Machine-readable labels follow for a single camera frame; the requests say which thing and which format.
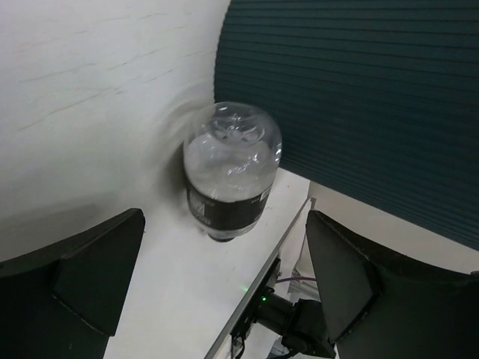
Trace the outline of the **black label plastic bottle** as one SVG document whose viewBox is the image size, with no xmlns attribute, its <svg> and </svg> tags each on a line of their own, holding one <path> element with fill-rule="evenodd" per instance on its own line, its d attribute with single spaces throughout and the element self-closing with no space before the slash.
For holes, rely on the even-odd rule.
<svg viewBox="0 0 479 359">
<path fill-rule="evenodd" d="M 217 102 L 190 120 L 183 142 L 186 199 L 192 217 L 217 242 L 259 221 L 281 159 L 278 124 L 263 109 Z"/>
</svg>

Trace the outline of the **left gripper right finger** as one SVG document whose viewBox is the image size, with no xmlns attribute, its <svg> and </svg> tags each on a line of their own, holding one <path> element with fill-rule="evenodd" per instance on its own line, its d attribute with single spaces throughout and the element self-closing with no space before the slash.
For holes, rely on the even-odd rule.
<svg viewBox="0 0 479 359">
<path fill-rule="evenodd" d="M 476 358 L 478 277 L 400 254 L 312 210 L 308 247 L 341 358 Z"/>
</svg>

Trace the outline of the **dark teal plastic bin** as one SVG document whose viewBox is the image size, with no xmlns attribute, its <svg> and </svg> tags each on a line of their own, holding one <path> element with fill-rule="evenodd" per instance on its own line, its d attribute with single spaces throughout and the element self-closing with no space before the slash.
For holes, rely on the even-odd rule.
<svg viewBox="0 0 479 359">
<path fill-rule="evenodd" d="M 476 1 L 233 1 L 214 94 L 275 118 L 284 169 L 478 247 Z"/>
</svg>

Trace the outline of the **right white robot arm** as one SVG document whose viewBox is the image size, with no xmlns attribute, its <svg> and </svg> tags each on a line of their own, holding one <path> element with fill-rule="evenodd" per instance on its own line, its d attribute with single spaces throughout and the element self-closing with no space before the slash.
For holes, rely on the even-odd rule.
<svg viewBox="0 0 479 359">
<path fill-rule="evenodd" d="M 253 312 L 253 320 L 281 337 L 287 353 L 280 358 L 293 358 L 298 354 L 316 358 L 336 356 L 322 304 L 318 301 L 299 299 L 292 303 L 269 292 L 261 297 Z"/>
</svg>

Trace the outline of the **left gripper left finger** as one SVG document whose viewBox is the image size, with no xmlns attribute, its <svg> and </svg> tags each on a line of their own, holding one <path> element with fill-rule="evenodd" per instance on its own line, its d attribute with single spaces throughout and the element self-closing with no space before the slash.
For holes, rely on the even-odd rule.
<svg viewBox="0 0 479 359">
<path fill-rule="evenodd" d="M 2 358 L 102 358 L 144 235 L 131 208 L 1 263 Z"/>
</svg>

